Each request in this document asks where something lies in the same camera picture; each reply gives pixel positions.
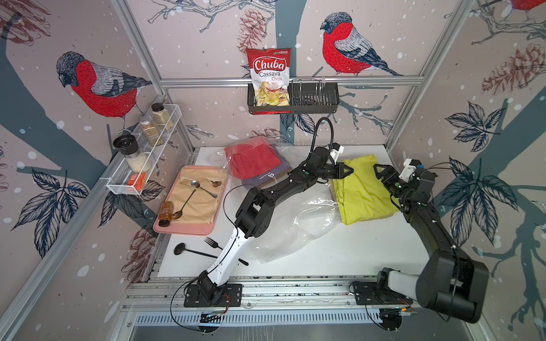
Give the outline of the clear plastic vacuum bag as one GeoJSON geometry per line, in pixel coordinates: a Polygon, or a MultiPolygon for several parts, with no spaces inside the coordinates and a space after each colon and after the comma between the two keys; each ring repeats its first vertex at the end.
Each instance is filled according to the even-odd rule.
{"type": "MultiPolygon", "coordinates": [[[[290,164],[291,171],[299,166],[310,152],[308,147],[296,147],[284,142],[268,140],[280,160],[285,159],[290,164]]],[[[224,202],[227,205],[227,210],[219,212],[212,233],[220,246],[226,246],[234,229],[233,222],[236,211],[249,190],[243,187],[243,180],[232,175],[224,149],[209,156],[208,160],[226,170],[230,180],[226,189],[227,199],[224,202]]],[[[278,183],[284,180],[287,175],[288,173],[282,176],[278,183]]],[[[276,184],[270,183],[260,189],[276,184]]],[[[301,254],[306,251],[310,244],[330,233],[340,221],[338,205],[332,196],[331,184],[325,180],[319,180],[308,190],[291,196],[279,204],[274,210],[267,231],[247,243],[243,255],[246,260],[251,259],[261,264],[284,260],[293,254],[301,254]]]]}

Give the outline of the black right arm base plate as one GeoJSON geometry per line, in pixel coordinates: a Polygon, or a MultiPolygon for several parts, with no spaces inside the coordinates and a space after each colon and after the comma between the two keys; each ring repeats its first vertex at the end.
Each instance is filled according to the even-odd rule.
{"type": "Polygon", "coordinates": [[[399,303],[391,292],[379,288],[375,282],[354,281],[348,289],[354,295],[356,305],[395,305],[399,303]]]}

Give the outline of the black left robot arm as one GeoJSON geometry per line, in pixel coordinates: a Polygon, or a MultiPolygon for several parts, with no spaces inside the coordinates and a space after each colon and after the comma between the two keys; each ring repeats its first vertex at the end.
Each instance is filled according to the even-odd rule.
{"type": "Polygon", "coordinates": [[[284,180],[268,188],[254,187],[247,192],[235,214],[234,230],[226,247],[217,260],[196,279],[199,293],[208,305],[220,301],[244,245],[267,231],[279,204],[308,190],[320,179],[340,180],[353,173],[351,167],[337,161],[343,152],[344,147],[337,143],[329,147],[316,147],[284,180]]]}

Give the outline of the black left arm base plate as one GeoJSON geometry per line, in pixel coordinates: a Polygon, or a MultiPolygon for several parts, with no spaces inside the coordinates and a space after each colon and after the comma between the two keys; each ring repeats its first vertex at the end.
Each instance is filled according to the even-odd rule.
{"type": "Polygon", "coordinates": [[[242,284],[226,284],[222,288],[221,294],[215,295],[212,301],[207,301],[206,297],[200,292],[198,285],[191,284],[184,294],[183,306],[185,308],[240,307],[242,294],[242,284]]]}

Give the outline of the red garment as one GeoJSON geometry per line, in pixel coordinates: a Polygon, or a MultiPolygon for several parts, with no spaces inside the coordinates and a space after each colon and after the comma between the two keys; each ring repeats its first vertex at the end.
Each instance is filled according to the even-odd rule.
{"type": "Polygon", "coordinates": [[[228,146],[224,152],[232,175],[239,180],[262,175],[281,164],[277,152],[264,136],[228,146]]]}

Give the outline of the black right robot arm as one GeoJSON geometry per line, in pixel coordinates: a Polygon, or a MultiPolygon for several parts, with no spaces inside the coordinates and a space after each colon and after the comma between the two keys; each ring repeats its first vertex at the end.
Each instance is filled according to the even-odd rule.
{"type": "Polygon", "coordinates": [[[390,165],[375,164],[373,169],[429,255],[420,275],[384,268],[378,274],[378,289],[411,298],[423,308],[448,318],[477,323],[483,310],[489,270],[456,246],[443,226],[431,201],[436,174],[411,159],[402,173],[390,165]]]}

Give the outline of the neon yellow garment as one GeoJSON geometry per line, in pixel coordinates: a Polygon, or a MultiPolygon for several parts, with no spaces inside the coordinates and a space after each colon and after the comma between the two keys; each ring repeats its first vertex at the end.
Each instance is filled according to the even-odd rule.
{"type": "Polygon", "coordinates": [[[390,201],[390,194],[376,178],[373,166],[375,155],[345,160],[353,173],[341,180],[332,180],[332,186],[341,221],[345,225],[390,217],[398,211],[390,201]]]}

